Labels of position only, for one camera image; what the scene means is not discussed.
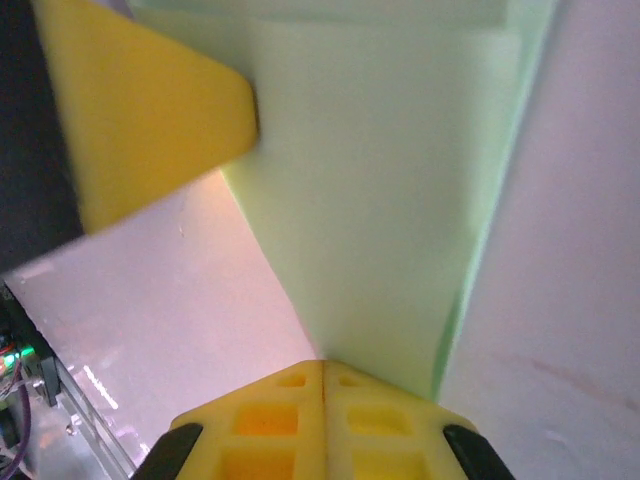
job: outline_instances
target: purple wire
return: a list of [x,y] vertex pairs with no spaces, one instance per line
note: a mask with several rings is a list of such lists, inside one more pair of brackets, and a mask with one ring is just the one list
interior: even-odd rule
[[[19,371],[16,375],[16,380],[18,382],[22,380],[22,375]],[[13,474],[18,471],[20,462],[22,462],[27,455],[27,447],[29,446],[29,438],[31,437],[31,405],[29,404],[27,386],[24,383],[18,388],[18,393],[20,395],[20,403],[22,403],[22,441],[20,442],[20,447],[18,448],[15,458],[5,469],[2,476],[0,476],[0,480],[9,480]]]
[[16,361],[15,366],[13,367],[13,375],[11,375],[11,383],[9,383],[9,386],[7,387],[6,390],[3,390],[3,393],[6,392],[6,395],[9,396],[9,394],[11,393],[11,389],[13,388],[13,386],[17,383],[18,381],[18,374],[20,373],[20,368],[22,367],[22,365],[20,364],[20,360]]

